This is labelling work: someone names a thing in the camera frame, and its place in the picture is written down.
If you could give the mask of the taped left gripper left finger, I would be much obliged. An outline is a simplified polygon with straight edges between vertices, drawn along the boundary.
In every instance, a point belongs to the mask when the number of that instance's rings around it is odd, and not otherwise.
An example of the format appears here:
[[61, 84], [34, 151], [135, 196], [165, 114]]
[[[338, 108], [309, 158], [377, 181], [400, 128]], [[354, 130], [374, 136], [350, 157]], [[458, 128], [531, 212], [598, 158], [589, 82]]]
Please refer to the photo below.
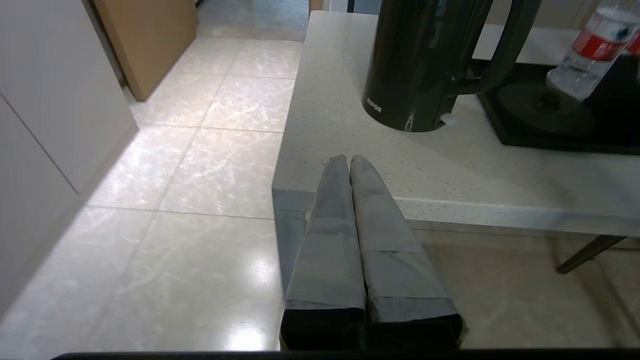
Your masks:
[[367, 294], [350, 171], [332, 157], [313, 208], [285, 296], [279, 336], [288, 351], [348, 349], [367, 320]]

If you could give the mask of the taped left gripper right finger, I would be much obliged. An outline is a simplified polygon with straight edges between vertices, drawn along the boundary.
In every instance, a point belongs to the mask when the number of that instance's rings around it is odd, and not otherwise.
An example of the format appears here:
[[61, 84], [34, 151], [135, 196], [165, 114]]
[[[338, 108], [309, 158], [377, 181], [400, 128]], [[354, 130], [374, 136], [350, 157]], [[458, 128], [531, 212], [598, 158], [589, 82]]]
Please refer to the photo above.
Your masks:
[[350, 184], [365, 276], [365, 340], [372, 349], [460, 348], [464, 319], [382, 176], [362, 155]]

